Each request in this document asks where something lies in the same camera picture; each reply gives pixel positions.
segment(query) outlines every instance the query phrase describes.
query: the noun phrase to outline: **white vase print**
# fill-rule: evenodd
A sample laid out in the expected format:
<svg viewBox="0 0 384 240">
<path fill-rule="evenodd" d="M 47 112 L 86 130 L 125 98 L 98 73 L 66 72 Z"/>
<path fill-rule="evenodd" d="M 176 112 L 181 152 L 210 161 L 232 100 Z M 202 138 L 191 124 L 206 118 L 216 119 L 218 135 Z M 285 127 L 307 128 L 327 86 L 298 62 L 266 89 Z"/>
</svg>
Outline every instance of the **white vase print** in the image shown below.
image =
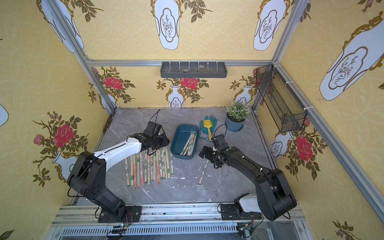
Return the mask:
<svg viewBox="0 0 384 240">
<path fill-rule="evenodd" d="M 8 112 L 0 104 L 0 127 L 8 121 Z"/>
<path fill-rule="evenodd" d="M 184 107 L 184 97 L 178 90 L 179 86 L 171 86 L 172 93 L 168 95 L 168 106 L 170 108 L 182 108 Z"/>
<path fill-rule="evenodd" d="M 251 90 L 252 86 L 244 86 L 244 90 L 242 93 L 236 96 L 235 102 L 242 102 L 244 104 L 249 104 L 249 102 L 252 100 L 252 96 L 249 93 Z"/>
<path fill-rule="evenodd" d="M 293 139 L 291 132 L 288 132 L 286 135 L 277 135 L 277 137 L 271 143 L 271 151 L 275 159 L 278 159 L 287 152 L 288 141 L 291 139 Z"/>
<path fill-rule="evenodd" d="M 52 161 L 52 163 L 57 163 L 61 166 L 61 176 L 65 180 L 67 180 L 72 171 L 74 164 L 76 163 L 76 160 L 77 160 L 77 157 L 75 156 L 65 159 L 60 155 L 60 152 L 58 152 L 57 156 Z"/>
<path fill-rule="evenodd" d="M 161 45 L 175 50 L 179 44 L 179 6 L 174 0 L 156 0 L 154 16 Z"/>
<path fill-rule="evenodd" d="M 61 12 L 63 12 L 63 14 L 66 18 L 66 21 L 71 26 L 71 30 L 74 33 L 74 35 L 76 36 L 77 42 L 79 43 L 81 48 L 84 48 L 83 41 L 81 40 L 80 34 L 76 28 L 76 25 L 72 19 L 71 14 L 69 13 L 67 7 L 60 0 L 54 0 L 54 1 L 56 1 L 58 3 Z M 64 43 L 64 45 L 67 47 L 67 49 L 70 52 L 74 53 L 75 52 L 74 47 L 72 46 L 72 44 L 67 39 L 64 38 L 63 29 L 60 26 L 58 26 L 58 24 L 57 24 L 58 20 L 54 17 L 53 13 L 50 11 L 50 8 L 48 7 L 48 0 L 41 0 L 41 10 L 43 11 L 45 18 L 51 24 L 53 30 L 55 31 L 57 36 L 60 38 L 60 40 Z"/>
<path fill-rule="evenodd" d="M 113 103 L 115 108 L 117 108 L 118 104 L 117 104 L 116 100 L 111 95 L 109 95 L 109 94 L 108 94 L 108 98 L 111 100 L 111 102 Z M 103 106 L 105 111 L 107 111 L 108 115 L 110 115 L 112 113 L 112 112 L 108 111 L 107 103 L 105 102 L 105 100 L 103 98 L 101 99 L 101 105 Z"/>
<path fill-rule="evenodd" d="M 269 47 L 285 17 L 286 8 L 284 0 L 271 0 L 265 4 L 257 22 L 253 48 L 264 51 Z"/>
<path fill-rule="evenodd" d="M 343 93 L 384 55 L 384 21 L 381 15 L 382 12 L 372 20 L 370 30 L 360 31 L 343 47 L 329 68 L 320 84 L 320 93 L 325 100 L 333 100 Z"/>
</svg>

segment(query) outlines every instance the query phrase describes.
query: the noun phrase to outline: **rectangular plastic tub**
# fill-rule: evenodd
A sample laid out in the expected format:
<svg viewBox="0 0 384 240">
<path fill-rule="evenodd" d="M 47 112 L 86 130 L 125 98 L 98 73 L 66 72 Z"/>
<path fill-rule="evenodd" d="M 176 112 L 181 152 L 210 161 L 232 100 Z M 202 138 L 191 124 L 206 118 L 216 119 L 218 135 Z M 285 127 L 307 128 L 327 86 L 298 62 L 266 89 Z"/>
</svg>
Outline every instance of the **rectangular plastic tub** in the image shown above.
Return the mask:
<svg viewBox="0 0 384 240">
<path fill-rule="evenodd" d="M 192 155 L 191 156 L 182 156 L 182 155 L 180 155 L 180 153 L 183 150 L 185 144 L 187 143 L 189 135 L 191 134 L 191 132 L 197 133 L 195 146 L 193 148 Z M 198 127 L 196 127 L 194 125 L 188 125 L 188 124 L 179 125 L 176 128 L 175 136 L 173 137 L 170 151 L 172 152 L 173 156 L 176 158 L 186 159 L 186 160 L 192 159 L 196 153 L 196 147 L 197 147 L 197 143 L 199 141 L 199 137 L 200 137 L 200 129 Z"/>
</svg>

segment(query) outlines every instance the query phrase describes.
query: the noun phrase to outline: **ventilation grille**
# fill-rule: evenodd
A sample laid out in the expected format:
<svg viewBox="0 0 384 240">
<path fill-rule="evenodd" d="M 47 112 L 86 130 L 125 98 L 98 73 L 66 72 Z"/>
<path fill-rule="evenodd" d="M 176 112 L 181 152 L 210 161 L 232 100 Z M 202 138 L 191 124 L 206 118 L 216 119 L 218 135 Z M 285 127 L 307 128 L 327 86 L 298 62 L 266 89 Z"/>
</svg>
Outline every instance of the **ventilation grille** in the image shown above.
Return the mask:
<svg viewBox="0 0 384 240">
<path fill-rule="evenodd" d="M 122 235 L 162 235 L 187 233 L 232 233 L 236 232 L 236 223 L 196 223 L 196 224 L 158 224 L 131 225 Z M 113 226 L 64 227 L 62 237 L 106 236 Z"/>
<path fill-rule="evenodd" d="M 257 69 L 256 86 L 280 132 L 302 128 L 307 112 L 272 65 Z"/>
</svg>

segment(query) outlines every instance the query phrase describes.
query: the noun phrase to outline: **black robotic arm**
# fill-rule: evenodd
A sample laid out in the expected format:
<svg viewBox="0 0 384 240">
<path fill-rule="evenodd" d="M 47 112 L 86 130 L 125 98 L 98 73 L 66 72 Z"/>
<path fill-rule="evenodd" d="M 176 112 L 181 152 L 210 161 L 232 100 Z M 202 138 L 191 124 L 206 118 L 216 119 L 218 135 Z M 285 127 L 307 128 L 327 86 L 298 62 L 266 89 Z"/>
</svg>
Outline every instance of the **black robotic arm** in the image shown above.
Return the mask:
<svg viewBox="0 0 384 240">
<path fill-rule="evenodd" d="M 229 147 L 222 134 L 214 137 L 212 142 L 215 149 L 205 146 L 199 156 L 210 160 L 215 168 L 227 164 L 249 178 L 256 187 L 258 205 L 267 219 L 273 221 L 296 207 L 296 199 L 281 170 L 255 163 L 239 148 Z"/>
</svg>

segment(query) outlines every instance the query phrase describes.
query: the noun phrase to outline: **white robotic arm segment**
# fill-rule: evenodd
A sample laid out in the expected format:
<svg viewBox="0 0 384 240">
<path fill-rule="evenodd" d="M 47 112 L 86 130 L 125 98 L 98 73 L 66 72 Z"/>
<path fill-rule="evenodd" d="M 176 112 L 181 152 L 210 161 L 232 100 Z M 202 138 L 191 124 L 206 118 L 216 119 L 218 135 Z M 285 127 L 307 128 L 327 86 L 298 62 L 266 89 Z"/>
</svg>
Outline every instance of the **white robotic arm segment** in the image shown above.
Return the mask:
<svg viewBox="0 0 384 240">
<path fill-rule="evenodd" d="M 93 153 L 97 158 L 104 159 L 106 171 L 121 160 L 141 152 L 141 142 L 138 139 L 129 137 L 126 141 L 116 144 L 110 148 Z"/>
</svg>

